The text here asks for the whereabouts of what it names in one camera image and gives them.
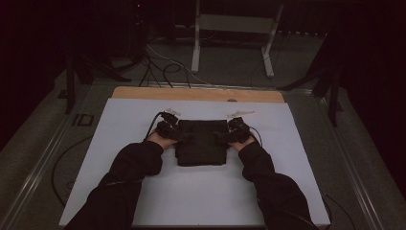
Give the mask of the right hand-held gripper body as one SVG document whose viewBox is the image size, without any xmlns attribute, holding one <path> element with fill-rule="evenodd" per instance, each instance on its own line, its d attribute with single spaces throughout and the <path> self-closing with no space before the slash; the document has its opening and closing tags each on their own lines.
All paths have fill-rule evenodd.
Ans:
<svg viewBox="0 0 406 230">
<path fill-rule="evenodd" d="M 248 115 L 249 113 L 246 111 L 237 111 L 229 115 L 229 133 L 226 137 L 226 141 L 228 143 L 238 142 L 242 144 L 251 136 L 250 127 L 244 122 L 242 118 L 243 115 Z"/>
</svg>

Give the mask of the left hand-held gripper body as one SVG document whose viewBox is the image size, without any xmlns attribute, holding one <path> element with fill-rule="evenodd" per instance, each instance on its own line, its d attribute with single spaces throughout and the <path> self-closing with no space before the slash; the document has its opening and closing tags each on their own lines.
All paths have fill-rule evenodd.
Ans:
<svg viewBox="0 0 406 230">
<path fill-rule="evenodd" d="M 155 131 L 164 139 L 180 141 L 182 134 L 177 125 L 179 119 L 176 117 L 176 113 L 172 110 L 166 110 L 159 112 L 158 115 L 162 121 L 157 124 Z"/>
</svg>

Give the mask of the black shirt with cyan print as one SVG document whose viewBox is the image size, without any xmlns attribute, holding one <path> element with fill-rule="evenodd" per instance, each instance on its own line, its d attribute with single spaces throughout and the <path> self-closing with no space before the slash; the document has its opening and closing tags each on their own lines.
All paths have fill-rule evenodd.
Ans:
<svg viewBox="0 0 406 230">
<path fill-rule="evenodd" d="M 219 166 L 226 163 L 228 145 L 217 137 L 217 134 L 228 132 L 225 120 L 180 120 L 178 125 L 185 136 L 175 148 L 178 166 Z"/>
</svg>

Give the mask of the person's left hand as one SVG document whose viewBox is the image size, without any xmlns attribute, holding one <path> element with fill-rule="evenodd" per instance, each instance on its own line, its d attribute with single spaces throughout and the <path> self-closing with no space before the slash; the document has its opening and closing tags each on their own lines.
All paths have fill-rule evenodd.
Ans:
<svg viewBox="0 0 406 230">
<path fill-rule="evenodd" d="M 167 150 L 168 148 L 176 144 L 175 140 L 164 138 L 160 136 L 157 132 L 153 132 L 152 134 L 148 135 L 147 140 L 149 142 L 158 144 L 164 150 Z"/>
</svg>

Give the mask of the person's right hand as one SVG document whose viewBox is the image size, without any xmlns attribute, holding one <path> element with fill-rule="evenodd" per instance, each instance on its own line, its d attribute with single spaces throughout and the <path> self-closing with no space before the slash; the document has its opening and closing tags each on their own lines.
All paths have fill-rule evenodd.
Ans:
<svg viewBox="0 0 406 230">
<path fill-rule="evenodd" d="M 235 149 L 237 152 L 240 152 L 242 149 L 250 145 L 251 143 L 255 142 L 255 138 L 250 136 L 245 142 L 240 143 L 240 142 L 234 142 L 234 143 L 229 143 L 229 146 Z"/>
</svg>

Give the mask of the wooden table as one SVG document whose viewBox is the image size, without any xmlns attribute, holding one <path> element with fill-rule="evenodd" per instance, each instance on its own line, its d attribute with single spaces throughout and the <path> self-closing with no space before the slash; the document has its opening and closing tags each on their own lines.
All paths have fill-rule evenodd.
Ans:
<svg viewBox="0 0 406 230">
<path fill-rule="evenodd" d="M 182 100 L 239 103 L 283 103 L 278 91 L 163 88 L 163 87 L 116 87 L 113 99 Z"/>
</svg>

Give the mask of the black tripod stand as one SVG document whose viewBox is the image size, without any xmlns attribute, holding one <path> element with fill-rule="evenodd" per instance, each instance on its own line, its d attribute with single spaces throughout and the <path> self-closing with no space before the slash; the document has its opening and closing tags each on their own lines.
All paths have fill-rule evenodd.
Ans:
<svg viewBox="0 0 406 230">
<path fill-rule="evenodd" d="M 336 112 L 341 70 L 344 67 L 343 54 L 344 48 L 340 35 L 333 31 L 328 32 L 305 76 L 288 85 L 278 86 L 277 89 L 291 91 L 309 81 L 316 80 L 311 94 L 314 97 L 323 98 L 326 93 L 329 93 L 327 115 L 330 122 L 337 127 Z"/>
<path fill-rule="evenodd" d="M 114 81 L 130 82 L 130 79 L 120 76 L 112 67 L 108 67 L 106 64 L 95 61 L 94 59 L 73 50 L 68 50 L 66 52 L 65 67 L 67 100 L 65 109 L 66 114 L 70 114 L 76 104 L 76 80 L 79 80 L 82 84 L 92 84 L 95 79 L 91 73 L 92 69 L 102 72 Z"/>
</svg>

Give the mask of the white metal stand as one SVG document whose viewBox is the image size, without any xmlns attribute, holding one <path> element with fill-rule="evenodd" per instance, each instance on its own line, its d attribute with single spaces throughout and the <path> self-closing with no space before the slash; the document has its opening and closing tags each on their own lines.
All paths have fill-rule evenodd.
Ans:
<svg viewBox="0 0 406 230">
<path fill-rule="evenodd" d="M 194 45 L 192 52 L 192 73 L 199 72 L 200 32 L 233 32 L 268 35 L 267 43 L 261 47 L 262 62 L 268 78 L 275 76 L 270 51 L 279 27 L 283 4 L 279 4 L 273 17 L 250 17 L 236 15 L 207 14 L 200 10 L 201 0 L 195 0 Z"/>
</svg>

